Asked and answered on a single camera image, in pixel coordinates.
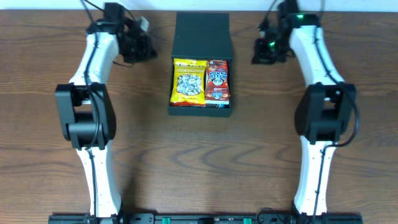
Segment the box lid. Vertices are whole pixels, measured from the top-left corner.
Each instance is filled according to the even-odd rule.
[[[228,13],[178,12],[173,58],[232,59]]]

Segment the yellow bag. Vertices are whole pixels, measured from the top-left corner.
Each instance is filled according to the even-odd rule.
[[[170,105],[205,106],[206,60],[174,59],[174,84]]]

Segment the snack package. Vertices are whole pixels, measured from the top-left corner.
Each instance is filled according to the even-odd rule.
[[[228,105],[231,96],[228,88],[228,64],[225,60],[209,60],[206,74],[205,103]]]
[[[170,105],[205,106],[206,60],[174,59],[174,84]]]

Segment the black box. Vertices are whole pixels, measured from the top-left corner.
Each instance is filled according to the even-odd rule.
[[[232,41],[228,13],[178,12],[172,51],[169,115],[229,117],[232,113]],[[222,59],[228,63],[229,108],[170,106],[174,82],[174,59]]]

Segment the table surface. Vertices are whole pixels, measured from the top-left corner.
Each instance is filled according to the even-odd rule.
[[[265,13],[230,13],[230,118],[167,114],[176,13],[133,14],[150,21],[159,57],[115,65],[108,80],[124,209],[289,210],[302,153],[293,117],[305,85],[296,58],[251,65]],[[56,85],[77,70],[88,24],[83,11],[0,11],[0,223],[45,223],[52,213],[89,210],[85,174],[62,136],[54,98]],[[360,212],[365,223],[398,222],[398,14],[328,12],[323,25],[336,68],[358,89],[361,112],[358,137],[332,160],[328,211]]]

